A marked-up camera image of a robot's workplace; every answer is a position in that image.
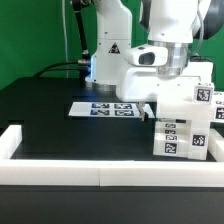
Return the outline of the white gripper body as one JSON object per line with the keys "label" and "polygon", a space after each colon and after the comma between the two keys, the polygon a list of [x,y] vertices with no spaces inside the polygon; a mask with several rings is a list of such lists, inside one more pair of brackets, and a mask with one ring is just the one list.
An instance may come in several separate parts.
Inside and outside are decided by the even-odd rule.
{"label": "white gripper body", "polygon": [[156,102],[157,97],[172,96],[188,98],[193,96],[194,86],[210,83],[212,62],[189,62],[181,75],[158,75],[152,67],[126,65],[117,81],[116,95],[123,102]]}

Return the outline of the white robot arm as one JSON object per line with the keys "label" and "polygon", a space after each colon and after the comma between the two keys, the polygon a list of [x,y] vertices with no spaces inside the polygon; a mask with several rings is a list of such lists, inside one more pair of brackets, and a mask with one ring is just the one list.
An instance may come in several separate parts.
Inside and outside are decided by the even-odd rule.
{"label": "white robot arm", "polygon": [[223,0],[140,0],[139,24],[147,43],[131,46],[132,14],[121,0],[71,0],[77,18],[93,4],[97,14],[97,50],[90,54],[80,36],[83,57],[90,62],[89,86],[114,90],[123,102],[143,107],[164,94],[187,97],[197,83],[212,81],[213,63],[191,48],[197,39],[214,36],[224,26]]}

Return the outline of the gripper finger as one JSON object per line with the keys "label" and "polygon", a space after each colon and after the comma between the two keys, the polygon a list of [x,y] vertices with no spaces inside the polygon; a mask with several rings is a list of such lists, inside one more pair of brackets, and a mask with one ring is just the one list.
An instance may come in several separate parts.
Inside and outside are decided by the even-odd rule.
{"label": "gripper finger", "polygon": [[140,113],[141,120],[143,122],[148,120],[148,113],[144,110],[144,108],[143,108],[144,106],[145,106],[144,102],[138,102],[137,103],[137,108],[138,108],[138,111]]}

